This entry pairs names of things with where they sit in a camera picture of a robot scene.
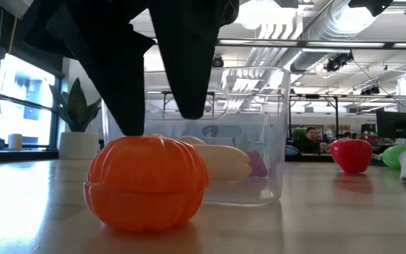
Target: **red plastic apple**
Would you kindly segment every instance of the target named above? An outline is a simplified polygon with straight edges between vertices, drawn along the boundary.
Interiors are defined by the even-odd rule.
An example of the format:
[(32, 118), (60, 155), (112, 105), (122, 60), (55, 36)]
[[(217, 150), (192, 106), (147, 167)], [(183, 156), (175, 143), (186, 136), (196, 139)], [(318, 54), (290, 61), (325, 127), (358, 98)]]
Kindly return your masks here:
[(331, 155), (345, 173), (362, 173), (371, 162), (372, 147), (364, 140), (337, 140), (331, 145)]

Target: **table surface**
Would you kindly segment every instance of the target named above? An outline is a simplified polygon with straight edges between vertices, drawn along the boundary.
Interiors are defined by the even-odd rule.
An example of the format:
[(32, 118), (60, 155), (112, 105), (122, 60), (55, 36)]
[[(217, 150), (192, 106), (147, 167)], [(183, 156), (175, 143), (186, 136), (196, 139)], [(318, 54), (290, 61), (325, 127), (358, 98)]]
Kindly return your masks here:
[(87, 209), (90, 162), (0, 164), (0, 253), (406, 253), (406, 184), (369, 167), (287, 163), (279, 204), (203, 205), (191, 222), (159, 235), (108, 229)]

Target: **transparent container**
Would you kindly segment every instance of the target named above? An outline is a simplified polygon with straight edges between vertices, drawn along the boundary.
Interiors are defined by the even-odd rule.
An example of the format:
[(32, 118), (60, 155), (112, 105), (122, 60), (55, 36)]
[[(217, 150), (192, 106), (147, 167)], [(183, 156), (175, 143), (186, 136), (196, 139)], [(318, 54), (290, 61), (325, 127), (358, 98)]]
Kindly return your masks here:
[[(274, 67), (215, 68), (211, 72), (204, 116), (183, 119), (171, 94), (164, 72), (145, 73), (145, 135), (170, 138), (192, 136), (207, 145), (236, 147), (250, 159), (248, 175), (225, 150), (210, 149), (208, 167), (226, 179), (213, 179), (204, 202), (220, 205), (258, 206), (276, 202), (281, 196), (285, 140), (289, 110), (289, 72)], [(123, 136), (103, 104), (104, 142)]]

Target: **pumpkin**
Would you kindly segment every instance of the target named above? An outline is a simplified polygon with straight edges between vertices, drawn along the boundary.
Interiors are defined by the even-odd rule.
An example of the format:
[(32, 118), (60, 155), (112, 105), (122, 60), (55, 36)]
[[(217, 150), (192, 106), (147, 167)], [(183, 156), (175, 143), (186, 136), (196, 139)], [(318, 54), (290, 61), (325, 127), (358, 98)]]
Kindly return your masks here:
[(127, 231), (163, 231), (187, 223), (202, 204), (208, 170), (196, 149), (161, 135), (110, 142), (84, 184), (89, 209)]

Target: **green toy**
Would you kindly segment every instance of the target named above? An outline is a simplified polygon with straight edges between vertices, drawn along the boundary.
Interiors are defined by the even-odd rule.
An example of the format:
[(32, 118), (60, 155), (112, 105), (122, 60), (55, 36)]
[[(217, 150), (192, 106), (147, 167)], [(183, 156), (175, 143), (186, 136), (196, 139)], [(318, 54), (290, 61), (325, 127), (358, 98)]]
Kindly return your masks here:
[(379, 159), (391, 169), (400, 170), (399, 156), (406, 151), (406, 145), (394, 145), (385, 150)]

